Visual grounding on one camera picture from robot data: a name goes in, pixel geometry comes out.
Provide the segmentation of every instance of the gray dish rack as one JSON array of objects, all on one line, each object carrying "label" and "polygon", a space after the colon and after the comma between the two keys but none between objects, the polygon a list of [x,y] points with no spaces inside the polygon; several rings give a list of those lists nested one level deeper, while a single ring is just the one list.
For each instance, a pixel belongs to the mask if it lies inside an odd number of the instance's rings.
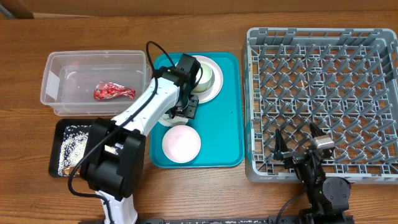
[{"label": "gray dish rack", "polygon": [[389,29],[252,28],[243,47],[246,175],[298,182],[273,160],[275,129],[291,151],[315,122],[336,142],[326,176],[398,184],[397,37]]}]

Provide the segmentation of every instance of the wooden table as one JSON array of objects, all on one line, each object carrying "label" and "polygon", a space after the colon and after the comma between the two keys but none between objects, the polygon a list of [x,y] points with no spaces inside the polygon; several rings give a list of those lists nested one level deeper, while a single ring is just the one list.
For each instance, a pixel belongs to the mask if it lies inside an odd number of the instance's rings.
[{"label": "wooden table", "polygon": [[[76,223],[103,217],[98,199],[69,193],[47,167],[60,117],[40,103],[49,53],[144,50],[154,40],[168,52],[231,52],[241,59],[251,27],[385,27],[398,31],[397,11],[148,16],[0,21],[0,223]],[[153,57],[160,52],[155,48]],[[239,218],[276,215],[295,184],[256,184],[244,162],[230,169],[160,169],[146,149],[134,194],[142,218]],[[77,179],[75,188],[91,192]],[[349,215],[356,223],[397,223],[397,185],[355,185]],[[308,207],[305,197],[285,214]]]}]

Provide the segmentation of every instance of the teal tray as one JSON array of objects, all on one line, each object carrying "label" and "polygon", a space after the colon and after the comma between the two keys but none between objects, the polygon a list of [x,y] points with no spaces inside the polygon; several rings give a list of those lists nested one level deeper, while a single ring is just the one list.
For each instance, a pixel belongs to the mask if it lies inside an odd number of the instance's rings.
[{"label": "teal tray", "polygon": [[[163,153],[162,140],[170,129],[159,122],[150,132],[150,159],[160,168],[234,167],[244,157],[243,115],[239,63],[230,53],[192,53],[214,60],[223,72],[220,93],[198,107],[195,119],[187,125],[195,129],[201,139],[201,149],[194,160],[178,164]],[[170,54],[177,63],[181,54]],[[155,68],[170,66],[165,55],[155,61]]]}]

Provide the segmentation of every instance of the candy wrapper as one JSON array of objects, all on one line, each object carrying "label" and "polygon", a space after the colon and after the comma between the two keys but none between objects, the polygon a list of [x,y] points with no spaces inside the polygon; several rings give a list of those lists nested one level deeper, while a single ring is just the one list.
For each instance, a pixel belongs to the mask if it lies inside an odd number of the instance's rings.
[{"label": "candy wrapper", "polygon": [[105,100],[117,96],[126,96],[134,99],[136,91],[111,82],[99,82],[94,91],[94,99]]}]

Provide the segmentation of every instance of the black cable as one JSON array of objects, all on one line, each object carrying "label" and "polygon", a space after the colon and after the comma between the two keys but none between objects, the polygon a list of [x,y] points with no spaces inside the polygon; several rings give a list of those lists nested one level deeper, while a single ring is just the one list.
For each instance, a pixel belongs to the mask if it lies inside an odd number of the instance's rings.
[{"label": "black cable", "polygon": [[174,64],[173,60],[170,58],[170,56],[168,55],[168,53],[167,53],[159,44],[156,44],[156,43],[153,42],[153,41],[148,41],[148,42],[147,42],[147,45],[146,45],[146,51],[147,51],[147,57],[148,57],[149,65],[150,65],[152,71],[155,70],[155,67],[154,67],[154,64],[152,63],[152,59],[151,59],[150,54],[149,54],[149,44],[153,44],[153,45],[155,45],[156,47],[158,47],[158,48],[163,52],[163,54],[166,55],[166,57],[169,59],[169,61],[170,61],[171,64],[173,65],[173,67],[175,67],[175,64]]},{"label": "black cable", "polygon": [[195,83],[195,87],[193,87],[192,90],[199,85],[202,75],[203,75],[203,68],[200,67],[200,77],[199,77],[198,81]]},{"label": "black cable", "polygon": [[[156,47],[158,47],[161,51],[163,51],[164,54],[166,54],[167,58],[170,60],[170,62],[172,63],[172,65],[175,67],[173,61],[171,60],[171,58],[169,57],[169,55],[167,54],[167,52],[158,44],[156,44],[153,41],[148,41],[147,45],[146,45],[146,52],[147,52],[147,56],[148,56],[148,60],[150,63],[150,66],[152,67],[152,71],[154,71],[154,64],[152,63],[152,59],[149,55],[149,49],[148,46],[149,44],[154,44]],[[87,158],[89,158],[89,156],[95,152],[96,149],[101,148],[107,141],[109,141],[115,134],[117,134],[125,125],[127,125],[130,121],[132,121],[137,114],[139,114],[148,104],[149,102],[153,99],[153,97],[156,95],[156,91],[157,91],[157,87],[158,87],[158,81],[157,78],[155,77],[155,88],[154,91],[152,92],[152,94],[149,96],[148,100],[145,101],[144,104],[142,104],[137,110],[136,112],[134,112],[132,115],[130,115],[130,117],[128,117],[127,120],[125,120],[122,124],[120,124],[117,128],[115,128],[113,131],[111,131],[107,136],[105,136],[105,138],[103,138],[96,146],[94,146],[82,159],[80,159],[80,161],[76,164],[76,166],[73,168],[72,172],[69,175],[68,178],[68,189],[69,191],[76,196],[79,197],[89,197],[89,198],[99,198],[103,201],[103,203],[106,205],[106,209],[108,211],[108,217],[109,217],[109,221],[110,224],[114,224],[114,220],[112,218],[112,213],[111,213],[111,207],[109,206],[109,200],[106,199],[106,197],[102,196],[102,195],[97,195],[97,194],[85,194],[85,193],[79,193],[77,191],[75,191],[73,189],[72,186],[72,181],[73,178],[77,172],[77,170],[79,169],[79,167],[81,166],[81,164],[83,162],[85,162],[87,160]]]},{"label": "black cable", "polygon": [[317,183],[317,179],[318,179],[318,171],[317,171],[317,163],[315,162],[315,156],[314,156],[314,152],[311,153],[312,156],[312,165],[313,165],[313,178],[314,178],[314,183]]},{"label": "black cable", "polygon": [[285,208],[288,207],[292,202],[294,202],[300,196],[302,196],[304,193],[305,190],[303,192],[298,193],[296,196],[292,197],[288,202],[286,202],[286,204],[279,210],[278,216],[276,216],[275,224],[279,224],[280,217],[282,216],[282,213],[284,212]]}]

